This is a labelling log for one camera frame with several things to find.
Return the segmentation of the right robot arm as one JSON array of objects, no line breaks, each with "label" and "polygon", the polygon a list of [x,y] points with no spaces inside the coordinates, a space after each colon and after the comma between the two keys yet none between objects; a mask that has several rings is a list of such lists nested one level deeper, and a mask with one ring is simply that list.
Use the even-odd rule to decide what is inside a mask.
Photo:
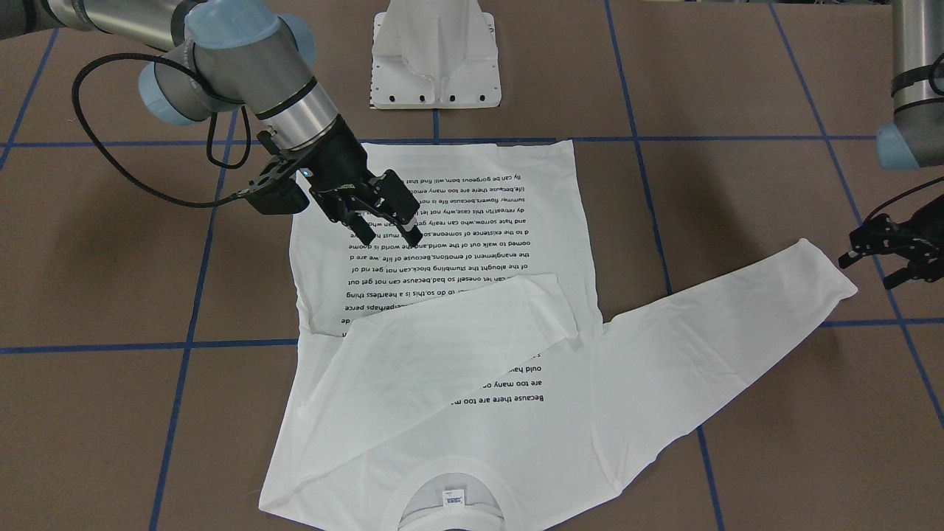
[{"label": "right robot arm", "polygon": [[257,141],[271,161],[247,188],[219,201],[182,201],[122,170],[148,194],[193,209],[247,201],[263,215],[299,214],[314,201],[329,221],[347,226],[364,245],[375,239],[364,214],[392,224],[409,246],[421,241],[419,202],[394,171],[369,170],[367,152],[311,73],[316,43],[303,20],[273,13],[263,1],[2,3],[3,39],[49,28],[118,35],[152,49],[98,58],[74,79],[75,115],[111,164],[116,159],[92,131],[80,101],[85,78],[107,63],[145,63],[139,97],[164,123],[216,123],[229,110],[260,121]]}]

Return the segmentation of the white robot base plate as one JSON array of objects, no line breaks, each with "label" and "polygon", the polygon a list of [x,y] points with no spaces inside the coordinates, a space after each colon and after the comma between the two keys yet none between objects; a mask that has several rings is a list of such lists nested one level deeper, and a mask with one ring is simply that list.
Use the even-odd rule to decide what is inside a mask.
[{"label": "white robot base plate", "polygon": [[373,20],[375,110],[475,110],[502,101],[496,24],[478,1],[392,1]]}]

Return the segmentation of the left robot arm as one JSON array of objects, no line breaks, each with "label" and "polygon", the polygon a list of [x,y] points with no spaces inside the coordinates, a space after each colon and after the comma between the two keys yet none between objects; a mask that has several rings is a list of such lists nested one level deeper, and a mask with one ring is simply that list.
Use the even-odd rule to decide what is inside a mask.
[{"label": "left robot arm", "polygon": [[[917,170],[943,164],[943,3],[893,1],[893,119],[876,135],[883,169]],[[884,289],[906,282],[942,279],[943,198],[918,208],[907,221],[894,221],[886,208],[924,191],[942,178],[901,192],[881,203],[849,234],[850,251],[837,259],[846,269],[864,257],[895,255],[906,265],[883,279]]]}]

